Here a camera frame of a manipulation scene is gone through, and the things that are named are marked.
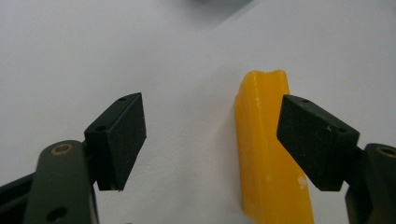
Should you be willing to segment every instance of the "yellow object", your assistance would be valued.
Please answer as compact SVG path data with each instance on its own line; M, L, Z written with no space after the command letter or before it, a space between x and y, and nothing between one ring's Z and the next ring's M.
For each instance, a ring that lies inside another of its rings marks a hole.
M284 71L254 71L235 97L243 208L256 224L314 223L305 174L276 138L284 94Z

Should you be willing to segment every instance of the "yellow foam block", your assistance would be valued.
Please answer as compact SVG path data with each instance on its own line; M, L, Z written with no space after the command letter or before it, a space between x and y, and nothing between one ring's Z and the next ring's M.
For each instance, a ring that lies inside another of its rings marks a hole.
M243 208L256 224L314 223L305 174L276 138L284 94L284 71L254 71L234 101Z

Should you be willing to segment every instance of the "white surface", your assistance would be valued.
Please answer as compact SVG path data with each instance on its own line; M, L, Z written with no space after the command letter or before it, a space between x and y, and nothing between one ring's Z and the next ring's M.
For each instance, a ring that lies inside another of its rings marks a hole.
M251 223L241 210L233 98L249 70L396 146L394 0L0 1L0 185L141 91L148 139L101 223ZM316 223L344 191L311 187Z

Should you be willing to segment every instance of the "dark object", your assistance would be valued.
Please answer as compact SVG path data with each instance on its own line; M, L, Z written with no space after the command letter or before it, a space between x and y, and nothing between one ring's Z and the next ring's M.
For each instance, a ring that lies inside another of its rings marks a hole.
M34 174L0 188L1 223L98 223L92 184L123 190L146 139L141 93L120 98L85 135L47 147Z
M356 145L359 133L303 98L283 97L277 138L322 191L349 185L350 223L396 223L396 148Z

